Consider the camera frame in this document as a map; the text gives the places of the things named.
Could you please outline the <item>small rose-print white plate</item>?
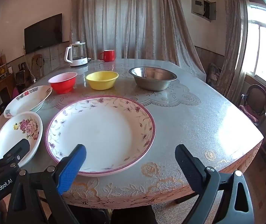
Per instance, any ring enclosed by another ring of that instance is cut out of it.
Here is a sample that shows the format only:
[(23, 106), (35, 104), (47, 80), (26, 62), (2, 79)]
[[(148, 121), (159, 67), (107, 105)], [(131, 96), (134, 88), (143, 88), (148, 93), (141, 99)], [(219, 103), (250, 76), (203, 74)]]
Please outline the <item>small rose-print white plate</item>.
[(19, 162), (19, 166), (24, 166), (37, 152), (42, 134), (42, 119), (35, 112), (27, 111), (12, 117), (0, 130), (0, 159), (19, 141), (26, 139), (30, 150)]

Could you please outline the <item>white plate with red characters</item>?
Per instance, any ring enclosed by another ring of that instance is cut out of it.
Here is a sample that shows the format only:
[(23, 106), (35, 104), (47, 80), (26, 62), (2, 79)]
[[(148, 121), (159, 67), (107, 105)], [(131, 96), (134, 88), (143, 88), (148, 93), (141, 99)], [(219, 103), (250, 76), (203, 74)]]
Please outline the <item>white plate with red characters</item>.
[(51, 93), (52, 87), (48, 85), (36, 86), (26, 90), (7, 105), (3, 115), (9, 119), (23, 112), (37, 112), (42, 108)]

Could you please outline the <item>red plastic bowl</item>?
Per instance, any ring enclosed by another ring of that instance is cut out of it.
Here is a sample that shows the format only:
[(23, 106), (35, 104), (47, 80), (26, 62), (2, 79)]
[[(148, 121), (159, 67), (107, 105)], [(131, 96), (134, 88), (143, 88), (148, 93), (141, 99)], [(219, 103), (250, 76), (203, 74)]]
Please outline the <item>red plastic bowl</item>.
[(57, 94), (66, 94), (73, 90), (77, 75), (77, 72), (61, 73), (50, 78), (48, 83)]

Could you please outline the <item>stainless steel bowl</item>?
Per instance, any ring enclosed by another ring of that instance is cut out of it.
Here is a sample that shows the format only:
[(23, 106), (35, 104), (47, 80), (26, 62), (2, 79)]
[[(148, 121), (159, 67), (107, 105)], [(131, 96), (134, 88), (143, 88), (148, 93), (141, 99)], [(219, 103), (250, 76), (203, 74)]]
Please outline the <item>stainless steel bowl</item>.
[(131, 68), (129, 74), (140, 88), (148, 91), (163, 91), (178, 78), (175, 73), (157, 67)]

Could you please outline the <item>large pink-rimmed floral plate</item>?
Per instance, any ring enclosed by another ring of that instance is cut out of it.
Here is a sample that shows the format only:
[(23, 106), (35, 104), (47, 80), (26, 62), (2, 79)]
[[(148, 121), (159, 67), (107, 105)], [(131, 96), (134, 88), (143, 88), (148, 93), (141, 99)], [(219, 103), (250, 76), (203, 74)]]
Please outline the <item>large pink-rimmed floral plate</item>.
[(82, 176), (119, 173), (139, 162), (156, 134), (151, 113), (141, 104), (118, 96), (92, 96), (63, 108), (49, 123), (45, 145), (56, 162), (77, 144), (86, 148)]

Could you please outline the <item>yellow plastic bowl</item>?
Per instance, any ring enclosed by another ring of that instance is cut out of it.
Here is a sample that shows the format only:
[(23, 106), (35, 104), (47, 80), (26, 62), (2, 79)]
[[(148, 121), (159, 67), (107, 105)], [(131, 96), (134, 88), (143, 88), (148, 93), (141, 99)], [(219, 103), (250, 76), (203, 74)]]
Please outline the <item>yellow plastic bowl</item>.
[(90, 87), (97, 91), (108, 90), (115, 85), (119, 74), (113, 71), (98, 71), (88, 74), (86, 80)]

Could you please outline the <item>dark round-back chair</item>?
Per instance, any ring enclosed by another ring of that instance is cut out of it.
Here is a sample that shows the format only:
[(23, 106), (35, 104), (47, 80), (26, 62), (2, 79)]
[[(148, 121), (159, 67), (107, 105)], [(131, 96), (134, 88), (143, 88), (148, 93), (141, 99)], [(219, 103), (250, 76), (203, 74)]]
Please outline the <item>dark round-back chair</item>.
[(238, 105), (251, 121), (258, 127), (266, 119), (266, 90), (257, 84), (251, 85), (246, 94), (242, 94)]

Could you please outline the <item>grey window curtain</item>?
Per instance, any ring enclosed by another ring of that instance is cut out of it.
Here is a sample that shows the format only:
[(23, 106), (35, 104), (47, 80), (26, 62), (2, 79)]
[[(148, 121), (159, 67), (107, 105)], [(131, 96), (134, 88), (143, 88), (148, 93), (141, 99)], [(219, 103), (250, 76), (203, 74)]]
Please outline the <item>grey window curtain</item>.
[(245, 49), (249, 0), (225, 0), (225, 56), (216, 90), (236, 104), (245, 81)]

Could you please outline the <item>white glass electric kettle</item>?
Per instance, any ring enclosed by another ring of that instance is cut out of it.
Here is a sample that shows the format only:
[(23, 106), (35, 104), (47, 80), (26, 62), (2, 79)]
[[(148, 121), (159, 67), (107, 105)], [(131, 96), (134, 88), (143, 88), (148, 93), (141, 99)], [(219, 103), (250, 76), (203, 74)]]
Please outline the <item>white glass electric kettle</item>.
[(64, 60), (70, 67), (83, 66), (88, 63), (86, 43), (76, 41), (65, 49)]

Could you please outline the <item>red mug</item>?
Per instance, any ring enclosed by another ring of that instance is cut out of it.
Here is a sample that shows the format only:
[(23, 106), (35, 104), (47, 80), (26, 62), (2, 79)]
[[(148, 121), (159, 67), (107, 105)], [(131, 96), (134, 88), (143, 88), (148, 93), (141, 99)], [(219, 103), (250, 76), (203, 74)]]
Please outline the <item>red mug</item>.
[(99, 60), (104, 62), (113, 62), (116, 58), (115, 50), (104, 50), (99, 54)]

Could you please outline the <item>grey centre curtain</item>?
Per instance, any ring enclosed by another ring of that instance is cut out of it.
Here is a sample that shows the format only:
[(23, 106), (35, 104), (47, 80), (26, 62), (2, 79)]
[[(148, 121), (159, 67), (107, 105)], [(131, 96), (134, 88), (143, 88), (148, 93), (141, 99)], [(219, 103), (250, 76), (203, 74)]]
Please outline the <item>grey centre curtain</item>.
[(85, 42), (88, 57), (114, 50), (119, 59), (169, 61), (206, 79), (181, 0), (72, 0), (70, 10), (70, 42)]

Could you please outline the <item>black wall television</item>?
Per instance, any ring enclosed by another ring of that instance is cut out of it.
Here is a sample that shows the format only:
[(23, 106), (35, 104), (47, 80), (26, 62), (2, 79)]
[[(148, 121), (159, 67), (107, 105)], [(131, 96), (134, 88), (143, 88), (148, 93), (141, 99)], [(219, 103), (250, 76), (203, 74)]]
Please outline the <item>black wall television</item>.
[(62, 13), (24, 29), (25, 53), (29, 54), (62, 42)]

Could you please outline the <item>window with frame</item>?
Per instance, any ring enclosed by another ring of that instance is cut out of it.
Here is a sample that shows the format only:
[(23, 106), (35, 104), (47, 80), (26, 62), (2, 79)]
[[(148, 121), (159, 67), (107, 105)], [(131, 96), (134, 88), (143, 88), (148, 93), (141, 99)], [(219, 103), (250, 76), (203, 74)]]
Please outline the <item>window with frame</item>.
[(245, 71), (266, 86), (266, 3), (249, 0)]

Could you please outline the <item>wall electrical box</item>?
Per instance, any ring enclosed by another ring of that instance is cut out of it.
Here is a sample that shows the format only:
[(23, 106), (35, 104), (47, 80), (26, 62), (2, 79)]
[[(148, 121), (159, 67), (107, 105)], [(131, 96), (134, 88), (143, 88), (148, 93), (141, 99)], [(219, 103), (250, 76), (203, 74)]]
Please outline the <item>wall electrical box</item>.
[(191, 13), (208, 21), (216, 20), (216, 2), (191, 0)]

